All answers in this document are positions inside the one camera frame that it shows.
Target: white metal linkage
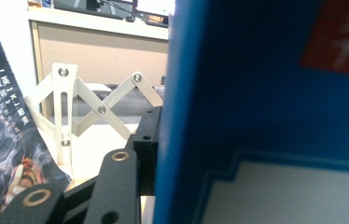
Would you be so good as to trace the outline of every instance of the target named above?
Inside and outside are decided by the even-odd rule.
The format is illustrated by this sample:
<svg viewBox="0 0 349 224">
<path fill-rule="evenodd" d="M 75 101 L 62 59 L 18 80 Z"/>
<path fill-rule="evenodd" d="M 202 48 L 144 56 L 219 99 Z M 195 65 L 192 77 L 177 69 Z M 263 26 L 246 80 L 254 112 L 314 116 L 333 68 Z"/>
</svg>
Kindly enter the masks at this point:
<svg viewBox="0 0 349 224">
<path fill-rule="evenodd" d="M 153 106 L 162 105 L 162 99 L 139 72 L 133 73 L 117 88 L 115 88 L 103 101 L 91 91 L 77 76 L 77 65 L 67 63 L 54 63 L 52 72 L 48 74 L 36 87 L 32 94 L 25 98 L 35 124 L 45 133 L 55 138 L 58 152 L 58 164 L 66 165 L 71 162 L 71 136 L 81 136 L 98 119 L 104 120 L 116 130 L 125 140 L 131 131 L 111 111 L 111 108 L 128 92 L 138 88 Z M 53 124 L 44 118 L 36 108 L 53 92 L 54 121 Z M 67 99 L 67 125 L 63 126 L 63 94 Z M 91 108 L 80 122 L 72 118 L 73 98 L 80 96 Z"/>
</svg>

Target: rivet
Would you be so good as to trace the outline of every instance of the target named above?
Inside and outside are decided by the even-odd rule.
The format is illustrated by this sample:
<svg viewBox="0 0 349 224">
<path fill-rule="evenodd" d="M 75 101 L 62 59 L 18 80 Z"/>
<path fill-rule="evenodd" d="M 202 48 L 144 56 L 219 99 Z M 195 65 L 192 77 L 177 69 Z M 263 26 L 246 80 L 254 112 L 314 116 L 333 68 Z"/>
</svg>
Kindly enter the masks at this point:
<svg viewBox="0 0 349 224">
<path fill-rule="evenodd" d="M 133 76 L 133 80 L 135 82 L 140 82 L 142 80 L 142 76 L 140 74 L 136 74 Z"/>
<path fill-rule="evenodd" d="M 58 74 L 61 77 L 67 77 L 67 76 L 69 76 L 69 70 L 67 68 L 60 68 L 58 70 Z"/>
<path fill-rule="evenodd" d="M 61 142 L 61 145 L 62 145 L 63 147 L 70 147 L 70 141 L 69 141 L 69 140 L 63 140 L 63 141 Z"/>
<path fill-rule="evenodd" d="M 104 114 L 105 111 L 107 111 L 107 109 L 105 108 L 105 106 L 102 106 L 102 105 L 99 106 L 99 108 L 98 108 L 98 112 L 99 112 L 99 113 Z"/>
</svg>

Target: red label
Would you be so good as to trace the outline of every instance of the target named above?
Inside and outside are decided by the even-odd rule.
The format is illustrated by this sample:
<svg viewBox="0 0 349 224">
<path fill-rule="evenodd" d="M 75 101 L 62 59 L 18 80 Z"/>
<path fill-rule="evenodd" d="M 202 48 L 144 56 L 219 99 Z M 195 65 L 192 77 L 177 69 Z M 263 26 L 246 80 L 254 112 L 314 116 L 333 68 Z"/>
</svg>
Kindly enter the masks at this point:
<svg viewBox="0 0 349 224">
<path fill-rule="evenodd" d="M 326 0 L 301 66 L 349 74 L 349 0 Z"/>
</svg>

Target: shelf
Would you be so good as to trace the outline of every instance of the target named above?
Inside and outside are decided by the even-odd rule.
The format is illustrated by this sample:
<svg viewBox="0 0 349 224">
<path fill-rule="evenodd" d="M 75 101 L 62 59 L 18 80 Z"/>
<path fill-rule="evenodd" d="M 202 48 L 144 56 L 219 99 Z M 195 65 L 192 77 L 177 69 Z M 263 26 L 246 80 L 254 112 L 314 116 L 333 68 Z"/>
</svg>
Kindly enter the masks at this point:
<svg viewBox="0 0 349 224">
<path fill-rule="evenodd" d="M 124 35 L 168 40 L 168 29 L 166 28 L 149 26 L 142 22 L 120 21 L 54 8 L 29 7 L 28 19 L 29 21 L 43 21 Z"/>
</svg>

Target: white wall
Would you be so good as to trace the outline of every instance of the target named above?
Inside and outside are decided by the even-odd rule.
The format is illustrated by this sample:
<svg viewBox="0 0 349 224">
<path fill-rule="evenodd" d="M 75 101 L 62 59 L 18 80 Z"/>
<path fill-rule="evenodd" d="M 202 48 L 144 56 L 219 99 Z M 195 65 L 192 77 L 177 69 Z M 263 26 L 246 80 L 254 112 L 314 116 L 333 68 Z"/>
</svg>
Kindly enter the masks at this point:
<svg viewBox="0 0 349 224">
<path fill-rule="evenodd" d="M 37 83 L 27 0 L 0 0 L 0 41 L 24 96 Z"/>
</svg>

